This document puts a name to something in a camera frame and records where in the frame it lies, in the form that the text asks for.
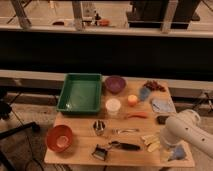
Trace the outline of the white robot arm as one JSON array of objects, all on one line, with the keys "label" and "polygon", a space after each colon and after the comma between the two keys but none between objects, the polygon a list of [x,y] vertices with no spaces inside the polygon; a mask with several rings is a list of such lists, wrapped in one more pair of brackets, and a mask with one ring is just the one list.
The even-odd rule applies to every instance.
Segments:
[{"label": "white robot arm", "polygon": [[172,114],[160,130],[161,145],[165,149],[171,149],[184,140],[213,158],[213,134],[202,130],[199,127],[200,122],[200,115],[192,109]]}]

